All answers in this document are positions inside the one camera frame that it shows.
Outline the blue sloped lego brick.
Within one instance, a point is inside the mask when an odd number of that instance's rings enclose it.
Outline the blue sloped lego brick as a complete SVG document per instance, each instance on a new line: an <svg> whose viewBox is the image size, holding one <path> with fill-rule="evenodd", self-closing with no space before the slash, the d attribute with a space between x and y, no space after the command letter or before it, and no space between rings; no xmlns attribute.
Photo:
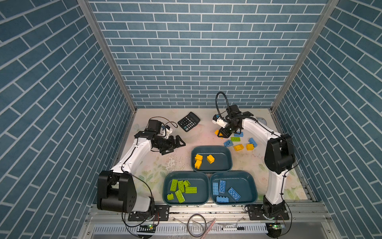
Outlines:
<svg viewBox="0 0 382 239"><path fill-rule="evenodd" d="M225 147L231 147L231 146L233 146L233 142L231 140L227 140L226 142L224 142L224 146Z"/></svg>

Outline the small yellow lego brick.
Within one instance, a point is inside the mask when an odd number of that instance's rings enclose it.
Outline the small yellow lego brick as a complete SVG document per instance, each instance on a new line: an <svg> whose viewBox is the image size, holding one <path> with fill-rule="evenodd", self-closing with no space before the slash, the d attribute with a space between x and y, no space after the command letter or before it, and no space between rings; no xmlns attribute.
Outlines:
<svg viewBox="0 0 382 239"><path fill-rule="evenodd" d="M212 164L212 163L215 162L215 158L214 158L212 155L208 155L208 156L207 156L207 161L208 161L210 164Z"/></svg>

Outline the green lego plate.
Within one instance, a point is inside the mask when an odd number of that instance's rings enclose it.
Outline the green lego plate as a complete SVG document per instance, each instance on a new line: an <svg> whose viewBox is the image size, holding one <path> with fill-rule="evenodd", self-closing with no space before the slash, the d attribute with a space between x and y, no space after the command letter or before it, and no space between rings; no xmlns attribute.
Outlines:
<svg viewBox="0 0 382 239"><path fill-rule="evenodd" d="M177 179L172 179L171 181L171 186L170 186L170 191L171 192L176 192L178 187L178 180Z"/></svg>

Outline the small green lego brick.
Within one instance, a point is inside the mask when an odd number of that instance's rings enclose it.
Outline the small green lego brick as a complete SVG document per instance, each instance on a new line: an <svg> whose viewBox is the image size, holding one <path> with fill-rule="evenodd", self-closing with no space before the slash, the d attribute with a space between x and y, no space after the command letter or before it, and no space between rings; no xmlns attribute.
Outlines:
<svg viewBox="0 0 382 239"><path fill-rule="evenodd" d="M188 181L188 180L184 180L183 182L184 186L187 188L187 187L190 187L191 183Z"/></svg>

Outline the blue upturned lego brick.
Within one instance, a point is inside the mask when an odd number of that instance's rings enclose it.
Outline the blue upturned lego brick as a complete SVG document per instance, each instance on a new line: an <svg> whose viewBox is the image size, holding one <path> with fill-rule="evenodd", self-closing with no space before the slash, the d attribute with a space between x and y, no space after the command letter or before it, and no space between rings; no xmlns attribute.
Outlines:
<svg viewBox="0 0 382 239"><path fill-rule="evenodd" d="M213 195L219 195L219 183L213 182L212 183L212 194Z"/></svg>

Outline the blue lego brick top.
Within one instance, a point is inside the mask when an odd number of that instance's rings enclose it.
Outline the blue lego brick top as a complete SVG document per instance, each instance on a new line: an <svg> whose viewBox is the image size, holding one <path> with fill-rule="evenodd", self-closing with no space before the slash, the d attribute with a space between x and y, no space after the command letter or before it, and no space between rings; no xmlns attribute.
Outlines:
<svg viewBox="0 0 382 239"><path fill-rule="evenodd" d="M216 197L216 202L220 203L220 204L229 203L229 198L228 197L224 197L224 196L217 196Z"/></svg>

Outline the yellow square lego brick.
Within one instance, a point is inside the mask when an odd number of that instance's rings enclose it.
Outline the yellow square lego brick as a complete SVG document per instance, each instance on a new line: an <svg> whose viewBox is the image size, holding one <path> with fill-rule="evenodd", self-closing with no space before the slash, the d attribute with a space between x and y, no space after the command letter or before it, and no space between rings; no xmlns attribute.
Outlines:
<svg viewBox="0 0 382 239"><path fill-rule="evenodd" d="M195 162L195 169L200 169L201 165L202 165L202 161L201 160L197 160Z"/></svg>

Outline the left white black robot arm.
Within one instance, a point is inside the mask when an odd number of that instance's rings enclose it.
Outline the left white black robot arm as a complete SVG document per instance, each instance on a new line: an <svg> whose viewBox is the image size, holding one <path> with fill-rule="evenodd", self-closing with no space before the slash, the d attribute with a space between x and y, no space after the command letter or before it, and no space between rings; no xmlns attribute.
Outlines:
<svg viewBox="0 0 382 239"><path fill-rule="evenodd" d="M138 195L134 184L135 169L153 149L162 155L172 153L186 143L180 136L171 135L170 126L150 119L145 130L134 135L134 142L129 151L110 170L102 171L97 180L97 208L119 213L154 214L154 197Z"/></svg>

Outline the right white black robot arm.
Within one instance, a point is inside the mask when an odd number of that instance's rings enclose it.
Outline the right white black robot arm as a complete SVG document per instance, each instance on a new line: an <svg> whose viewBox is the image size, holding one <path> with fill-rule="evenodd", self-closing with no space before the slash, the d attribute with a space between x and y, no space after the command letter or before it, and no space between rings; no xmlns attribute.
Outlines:
<svg viewBox="0 0 382 239"><path fill-rule="evenodd" d="M213 116L212 122L221 126L219 137L229 138L238 130L246 130L266 144L264 162L269 170L269 179L262 210L268 219L277 217L286 209L284 200L286 178L296 161L291 136L273 131L259 122L252 113L241 112L236 105L227 108L226 117L222 117L218 111Z"/></svg>

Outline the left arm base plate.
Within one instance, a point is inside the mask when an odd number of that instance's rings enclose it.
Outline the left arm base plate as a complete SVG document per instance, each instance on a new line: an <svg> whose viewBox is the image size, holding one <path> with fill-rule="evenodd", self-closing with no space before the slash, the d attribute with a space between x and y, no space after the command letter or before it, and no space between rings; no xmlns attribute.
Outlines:
<svg viewBox="0 0 382 239"><path fill-rule="evenodd" d="M149 208L147 212L132 212L128 214L129 222L143 222L147 221L168 221L170 214L170 206L168 205L154 205Z"/></svg>

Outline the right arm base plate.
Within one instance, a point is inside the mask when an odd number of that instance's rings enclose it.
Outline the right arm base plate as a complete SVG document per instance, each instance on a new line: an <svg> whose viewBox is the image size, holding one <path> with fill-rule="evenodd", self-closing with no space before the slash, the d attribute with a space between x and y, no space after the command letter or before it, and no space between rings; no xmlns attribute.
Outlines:
<svg viewBox="0 0 382 239"><path fill-rule="evenodd" d="M250 204L244 207L251 221L261 220L289 220L288 210L285 205L269 206L267 204Z"/></svg>

